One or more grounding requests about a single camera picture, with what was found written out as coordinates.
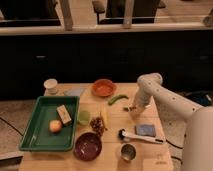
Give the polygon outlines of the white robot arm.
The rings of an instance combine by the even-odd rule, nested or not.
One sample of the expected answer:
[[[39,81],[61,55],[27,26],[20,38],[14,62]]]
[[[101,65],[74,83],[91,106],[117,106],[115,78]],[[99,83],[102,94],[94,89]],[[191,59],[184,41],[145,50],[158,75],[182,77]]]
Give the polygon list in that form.
[[[138,90],[132,106],[136,115],[154,98],[186,122],[181,171],[213,171],[213,106],[202,106],[162,86],[159,73],[137,78]]]

